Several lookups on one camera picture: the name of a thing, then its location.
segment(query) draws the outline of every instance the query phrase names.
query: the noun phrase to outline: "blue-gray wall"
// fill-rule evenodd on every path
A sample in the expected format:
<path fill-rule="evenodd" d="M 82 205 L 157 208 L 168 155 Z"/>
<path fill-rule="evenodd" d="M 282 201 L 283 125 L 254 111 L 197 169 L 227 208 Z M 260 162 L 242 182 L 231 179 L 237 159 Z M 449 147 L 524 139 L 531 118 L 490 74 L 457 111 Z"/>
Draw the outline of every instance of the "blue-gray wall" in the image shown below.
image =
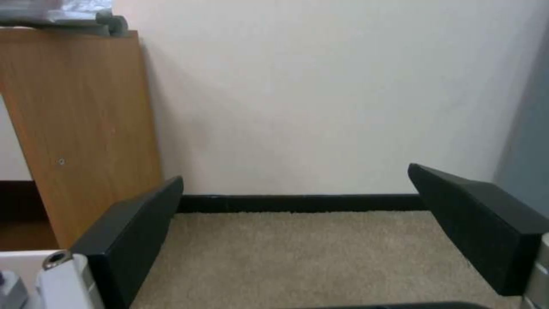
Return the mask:
<path fill-rule="evenodd" d="M 549 217 L 549 44 L 545 41 L 496 183 Z"/>

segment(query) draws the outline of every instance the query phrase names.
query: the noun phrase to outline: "white wall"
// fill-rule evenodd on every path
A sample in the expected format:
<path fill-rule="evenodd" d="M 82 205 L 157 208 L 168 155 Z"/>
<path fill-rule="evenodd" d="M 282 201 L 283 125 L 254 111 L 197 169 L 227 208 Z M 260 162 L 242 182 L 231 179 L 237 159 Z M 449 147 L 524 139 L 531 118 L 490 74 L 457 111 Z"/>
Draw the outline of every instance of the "white wall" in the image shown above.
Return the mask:
<path fill-rule="evenodd" d="M 31 174 L 0 93 L 0 180 L 31 180 Z"/>
<path fill-rule="evenodd" d="M 491 180 L 546 0 L 117 0 L 140 31 L 166 176 L 194 194 Z"/>

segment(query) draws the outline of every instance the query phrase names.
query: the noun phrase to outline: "beige carpet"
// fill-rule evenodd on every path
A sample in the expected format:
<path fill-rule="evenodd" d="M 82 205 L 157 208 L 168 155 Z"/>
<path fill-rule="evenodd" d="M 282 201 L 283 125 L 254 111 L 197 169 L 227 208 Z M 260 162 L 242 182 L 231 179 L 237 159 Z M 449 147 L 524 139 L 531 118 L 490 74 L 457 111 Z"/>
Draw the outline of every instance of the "beige carpet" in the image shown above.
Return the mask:
<path fill-rule="evenodd" d="M 429 212 L 178 214 L 133 309 L 460 300 L 514 309 Z"/>

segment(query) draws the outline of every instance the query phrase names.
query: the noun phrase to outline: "wooden panel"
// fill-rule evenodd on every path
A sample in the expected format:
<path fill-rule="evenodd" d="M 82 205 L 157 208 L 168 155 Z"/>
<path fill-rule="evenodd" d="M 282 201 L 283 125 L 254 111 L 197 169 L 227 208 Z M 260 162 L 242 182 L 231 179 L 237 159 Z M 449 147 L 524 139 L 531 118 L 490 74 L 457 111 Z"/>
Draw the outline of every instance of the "wooden panel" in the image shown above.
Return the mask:
<path fill-rule="evenodd" d="M 2 222 L 0 251 L 55 250 L 59 245 L 48 220 Z"/>
<path fill-rule="evenodd" d="M 161 183 L 136 32 L 0 30 L 0 92 L 61 247 Z"/>

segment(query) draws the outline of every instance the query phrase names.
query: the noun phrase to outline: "black baseboard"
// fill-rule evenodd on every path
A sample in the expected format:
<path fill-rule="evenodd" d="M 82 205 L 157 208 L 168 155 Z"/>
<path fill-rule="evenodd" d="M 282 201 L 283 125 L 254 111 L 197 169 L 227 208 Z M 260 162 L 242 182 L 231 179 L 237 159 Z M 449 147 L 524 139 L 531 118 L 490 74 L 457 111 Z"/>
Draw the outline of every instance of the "black baseboard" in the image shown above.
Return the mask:
<path fill-rule="evenodd" d="M 183 195 L 180 213 L 365 212 L 427 210 L 417 194 Z"/>

